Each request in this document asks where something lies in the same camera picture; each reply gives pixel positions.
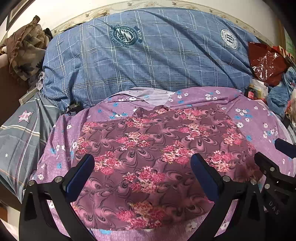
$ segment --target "blue plaid comforter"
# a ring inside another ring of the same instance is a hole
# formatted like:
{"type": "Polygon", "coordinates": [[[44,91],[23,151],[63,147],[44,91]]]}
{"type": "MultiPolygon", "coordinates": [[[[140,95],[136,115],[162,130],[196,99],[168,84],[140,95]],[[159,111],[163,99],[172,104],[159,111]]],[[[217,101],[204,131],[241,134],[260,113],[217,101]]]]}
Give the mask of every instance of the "blue plaid comforter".
{"type": "Polygon", "coordinates": [[[256,37],[218,16],[146,8],[93,19],[57,35],[46,50],[43,94],[60,109],[91,107],[132,87],[244,90],[256,37]]]}

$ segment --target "red plastic bag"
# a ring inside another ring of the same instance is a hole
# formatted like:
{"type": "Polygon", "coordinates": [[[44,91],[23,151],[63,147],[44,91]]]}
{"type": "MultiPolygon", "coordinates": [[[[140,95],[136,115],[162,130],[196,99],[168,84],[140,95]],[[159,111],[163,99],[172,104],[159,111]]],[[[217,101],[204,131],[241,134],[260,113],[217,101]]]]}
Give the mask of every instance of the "red plastic bag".
{"type": "Polygon", "coordinates": [[[277,86],[289,67],[278,51],[261,43],[249,42],[249,61],[257,79],[270,86],[277,86]]]}

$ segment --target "wall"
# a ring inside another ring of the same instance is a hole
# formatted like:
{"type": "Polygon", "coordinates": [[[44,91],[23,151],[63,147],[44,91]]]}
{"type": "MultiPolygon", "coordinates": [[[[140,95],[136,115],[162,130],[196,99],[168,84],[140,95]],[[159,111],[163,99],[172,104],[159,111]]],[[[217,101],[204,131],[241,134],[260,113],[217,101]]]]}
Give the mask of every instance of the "wall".
{"type": "MultiPolygon", "coordinates": [[[[43,28],[53,29],[59,24],[88,10],[119,2],[120,0],[35,0],[16,20],[8,31],[10,36],[17,29],[29,23],[35,15],[40,17],[43,28]]],[[[279,43],[277,20],[272,10],[262,0],[188,0],[239,18],[251,25],[275,45],[279,43]]],[[[0,40],[4,36],[2,26],[0,40]]]]}

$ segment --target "metal screw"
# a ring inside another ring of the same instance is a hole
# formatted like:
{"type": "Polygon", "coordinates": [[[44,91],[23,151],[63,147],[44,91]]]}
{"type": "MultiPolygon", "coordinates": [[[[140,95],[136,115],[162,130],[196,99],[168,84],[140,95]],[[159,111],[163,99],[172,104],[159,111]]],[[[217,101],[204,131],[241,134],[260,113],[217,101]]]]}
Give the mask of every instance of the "metal screw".
{"type": "Polygon", "coordinates": [[[58,176],[58,177],[56,177],[56,178],[54,179],[54,181],[55,181],[56,183],[59,183],[61,180],[63,180],[63,178],[62,178],[61,176],[58,176]]]}
{"type": "Polygon", "coordinates": [[[251,183],[252,183],[253,185],[256,185],[256,184],[257,184],[257,181],[256,181],[255,179],[251,179],[251,183]]]}
{"type": "Polygon", "coordinates": [[[35,181],[34,181],[34,180],[31,180],[31,181],[29,181],[28,185],[29,185],[29,186],[33,186],[34,183],[35,183],[35,181]]]}
{"type": "Polygon", "coordinates": [[[229,182],[230,181],[229,176],[223,176],[222,179],[223,179],[224,182],[229,182]]]}

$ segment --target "purple floral bedsheet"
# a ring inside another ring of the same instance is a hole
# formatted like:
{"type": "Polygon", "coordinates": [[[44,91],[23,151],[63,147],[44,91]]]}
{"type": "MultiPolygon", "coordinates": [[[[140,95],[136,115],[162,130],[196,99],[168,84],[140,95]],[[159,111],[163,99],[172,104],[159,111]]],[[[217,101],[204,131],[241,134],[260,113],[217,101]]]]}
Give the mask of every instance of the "purple floral bedsheet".
{"type": "MultiPolygon", "coordinates": [[[[158,90],[149,93],[134,95],[134,92],[127,93],[125,91],[125,93],[119,93],[106,99],[95,107],[79,112],[74,117],[61,116],[50,134],[44,154],[38,162],[38,168],[32,178],[38,183],[50,182],[58,175],[64,176],[69,168],[75,165],[74,153],[85,122],[122,119],[132,116],[138,107],[152,110],[155,105],[151,103],[154,102],[158,104],[162,102],[172,110],[199,107],[209,103],[218,105],[232,118],[237,128],[256,151],[261,151],[278,164],[282,173],[288,175],[294,173],[293,161],[277,151],[273,145],[274,140],[278,137],[286,139],[276,117],[258,102],[248,100],[240,91],[224,87],[192,87],[176,93],[165,93],[163,99],[160,98],[158,90]]],[[[89,185],[89,188],[96,188],[91,182],[89,185]]],[[[60,231],[66,233],[52,202],[49,207],[60,231]]],[[[219,232],[226,229],[233,208],[230,209],[219,232]]],[[[93,222],[86,210],[81,210],[80,217],[87,226],[87,222],[93,222]]],[[[91,231],[98,240],[118,240],[119,238],[124,240],[154,240],[155,238],[158,240],[187,240],[204,218],[205,215],[202,215],[190,221],[146,231],[111,231],[104,229],[91,229],[91,231]]]]}

